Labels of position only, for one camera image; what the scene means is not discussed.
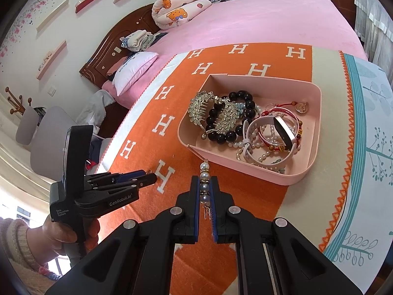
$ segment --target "wooden headboard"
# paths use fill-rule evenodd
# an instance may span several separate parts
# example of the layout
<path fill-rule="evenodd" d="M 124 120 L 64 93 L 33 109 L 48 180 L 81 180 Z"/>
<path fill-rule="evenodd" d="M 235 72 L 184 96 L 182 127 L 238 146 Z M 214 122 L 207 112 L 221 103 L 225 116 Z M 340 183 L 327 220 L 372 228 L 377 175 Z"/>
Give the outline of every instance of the wooden headboard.
<path fill-rule="evenodd" d="M 102 88 L 107 81 L 107 71 L 130 51 L 120 47 L 122 36 L 146 30 L 157 33 L 160 29 L 151 17 L 153 4 L 142 6 L 120 20 L 105 36 L 91 59 L 79 71 L 90 82 Z"/>

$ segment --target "white pillow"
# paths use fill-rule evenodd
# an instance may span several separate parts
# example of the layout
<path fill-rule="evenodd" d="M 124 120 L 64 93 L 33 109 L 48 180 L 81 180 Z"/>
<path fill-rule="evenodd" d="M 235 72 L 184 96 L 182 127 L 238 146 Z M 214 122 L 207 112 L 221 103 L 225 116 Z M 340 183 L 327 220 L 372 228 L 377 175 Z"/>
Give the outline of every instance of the white pillow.
<path fill-rule="evenodd" d="M 139 52 L 126 60 L 113 79 L 112 84 L 116 88 L 117 96 L 126 92 L 153 64 L 157 56 L 158 53 L 155 52 Z"/>

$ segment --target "person's hand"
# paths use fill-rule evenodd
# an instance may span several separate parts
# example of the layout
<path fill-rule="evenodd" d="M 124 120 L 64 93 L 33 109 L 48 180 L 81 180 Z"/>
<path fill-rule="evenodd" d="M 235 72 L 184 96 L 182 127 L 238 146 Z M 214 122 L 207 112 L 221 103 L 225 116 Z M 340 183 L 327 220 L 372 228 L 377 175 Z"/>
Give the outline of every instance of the person's hand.
<path fill-rule="evenodd" d="M 88 252 L 98 245 L 99 231 L 99 221 L 93 220 L 88 230 L 89 238 L 84 243 Z M 52 222 L 48 216 L 43 226 L 27 230 L 27 240 L 36 261 L 44 265 L 57 255 L 65 255 L 63 243 L 75 243 L 77 235 L 69 226 Z"/>

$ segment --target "metal screw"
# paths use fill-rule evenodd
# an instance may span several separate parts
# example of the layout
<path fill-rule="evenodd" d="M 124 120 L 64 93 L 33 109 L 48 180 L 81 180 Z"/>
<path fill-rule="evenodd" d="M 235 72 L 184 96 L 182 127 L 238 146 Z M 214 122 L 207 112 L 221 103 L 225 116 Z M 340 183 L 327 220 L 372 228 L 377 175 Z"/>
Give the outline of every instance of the metal screw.
<path fill-rule="evenodd" d="M 183 211 L 182 208 L 181 208 L 181 207 L 178 207 L 178 206 L 172 207 L 172 208 L 170 209 L 170 213 L 171 213 L 172 215 L 179 215 L 182 211 Z"/>
<path fill-rule="evenodd" d="M 231 214 L 239 214 L 240 211 L 241 211 L 241 209 L 240 209 L 239 206 L 231 206 L 231 207 L 229 207 L 228 211 L 229 211 Z"/>
<path fill-rule="evenodd" d="M 286 221 L 285 218 L 278 218 L 278 219 L 276 219 L 276 225 L 278 227 L 286 227 L 287 224 L 288 224 L 288 222 Z"/>
<path fill-rule="evenodd" d="M 123 227 L 126 228 L 127 230 L 130 230 L 131 228 L 134 228 L 136 225 L 134 220 L 126 220 L 123 223 Z"/>

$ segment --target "white watch strap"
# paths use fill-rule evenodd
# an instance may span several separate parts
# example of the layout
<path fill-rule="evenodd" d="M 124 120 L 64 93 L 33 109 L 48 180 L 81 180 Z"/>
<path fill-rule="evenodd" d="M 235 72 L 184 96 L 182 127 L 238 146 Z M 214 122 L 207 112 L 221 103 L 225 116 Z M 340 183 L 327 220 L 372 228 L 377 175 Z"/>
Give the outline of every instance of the white watch strap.
<path fill-rule="evenodd" d="M 272 164 L 264 164 L 257 159 L 255 159 L 252 156 L 253 150 L 251 147 L 252 144 L 252 133 L 254 130 L 258 129 L 259 127 L 263 125 L 274 125 L 274 116 L 272 115 L 267 115 L 267 116 L 261 116 L 260 118 L 257 118 L 251 122 L 250 125 L 248 125 L 247 121 L 244 121 L 243 124 L 243 158 L 247 160 L 251 160 L 255 165 L 258 165 L 263 168 L 267 169 L 282 169 L 284 168 L 286 162 L 295 154 L 296 152 L 296 147 L 297 144 L 294 143 L 292 145 L 292 149 L 290 150 L 289 154 L 283 158 L 280 162 L 277 163 L 272 163 Z"/>

